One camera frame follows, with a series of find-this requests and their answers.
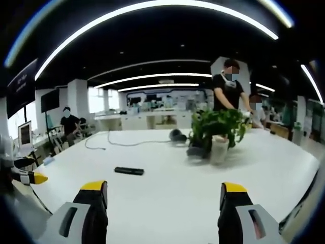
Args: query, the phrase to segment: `computer monitor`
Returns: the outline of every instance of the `computer monitor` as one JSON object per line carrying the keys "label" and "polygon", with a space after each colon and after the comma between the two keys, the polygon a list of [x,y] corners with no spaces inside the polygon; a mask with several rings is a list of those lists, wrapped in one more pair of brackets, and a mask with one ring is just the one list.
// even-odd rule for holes
{"label": "computer monitor", "polygon": [[157,94],[149,94],[149,95],[147,95],[146,102],[151,102],[152,100],[157,101]]}
{"label": "computer monitor", "polygon": [[141,102],[141,98],[140,97],[136,97],[136,98],[131,98],[130,99],[130,104],[129,106],[132,106],[133,104],[137,104]]}
{"label": "computer monitor", "polygon": [[31,135],[31,121],[28,121],[18,127],[18,143],[22,156],[27,156],[33,147],[33,137]]}

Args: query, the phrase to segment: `black display screen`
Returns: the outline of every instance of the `black display screen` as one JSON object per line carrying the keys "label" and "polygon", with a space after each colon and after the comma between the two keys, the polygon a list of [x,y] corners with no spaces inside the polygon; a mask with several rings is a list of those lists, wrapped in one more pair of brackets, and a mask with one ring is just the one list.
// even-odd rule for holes
{"label": "black display screen", "polygon": [[52,109],[60,107],[60,90],[56,89],[49,93],[46,93],[41,97],[41,112],[50,111]]}
{"label": "black display screen", "polygon": [[37,59],[27,65],[7,87],[7,115],[10,118],[22,107],[35,100],[34,74]]}
{"label": "black display screen", "polygon": [[25,145],[25,144],[30,144],[31,141],[30,141],[30,126],[29,124],[24,126],[24,127],[21,127],[20,129],[20,133],[21,133],[21,144],[22,145]]}

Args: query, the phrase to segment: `desk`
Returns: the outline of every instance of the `desk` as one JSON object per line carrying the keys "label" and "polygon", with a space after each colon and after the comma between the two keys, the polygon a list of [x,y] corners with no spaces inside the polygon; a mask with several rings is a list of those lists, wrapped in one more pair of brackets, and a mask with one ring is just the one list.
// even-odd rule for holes
{"label": "desk", "polygon": [[175,116],[177,127],[187,129],[191,127],[190,111],[179,111],[173,109],[159,109],[152,112],[140,112],[135,115],[102,115],[95,117],[99,122],[101,131],[108,130],[147,130],[156,129],[154,118],[157,116]]}
{"label": "desk", "polygon": [[[166,140],[170,130],[113,131],[115,143]],[[80,187],[93,180],[108,182],[110,244],[218,243],[220,187],[224,181],[242,184],[254,203],[282,221],[301,200],[319,161],[299,146],[261,129],[246,133],[230,149],[223,166],[191,164],[186,147],[145,143],[110,145],[99,132],[55,156],[37,171],[48,176],[33,189],[51,210],[73,201]],[[143,176],[114,172],[116,166],[143,168]]]}

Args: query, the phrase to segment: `person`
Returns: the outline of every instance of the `person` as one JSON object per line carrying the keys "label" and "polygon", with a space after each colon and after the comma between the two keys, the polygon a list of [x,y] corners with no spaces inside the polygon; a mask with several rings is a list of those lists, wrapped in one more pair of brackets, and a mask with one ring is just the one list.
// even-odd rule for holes
{"label": "person", "polygon": [[76,134],[81,131],[80,119],[71,115],[70,107],[63,109],[63,117],[61,119],[61,125],[63,126],[64,136],[62,137],[63,142],[68,142],[69,146],[74,145]]}
{"label": "person", "polygon": [[245,108],[253,112],[249,106],[249,98],[239,83],[239,64],[234,59],[227,59],[223,64],[221,74],[212,78],[214,90],[214,111],[221,109],[238,109],[239,98],[244,102]]}
{"label": "person", "polygon": [[259,95],[249,95],[250,107],[253,108],[253,128],[266,128],[266,115],[262,107],[262,98]]}

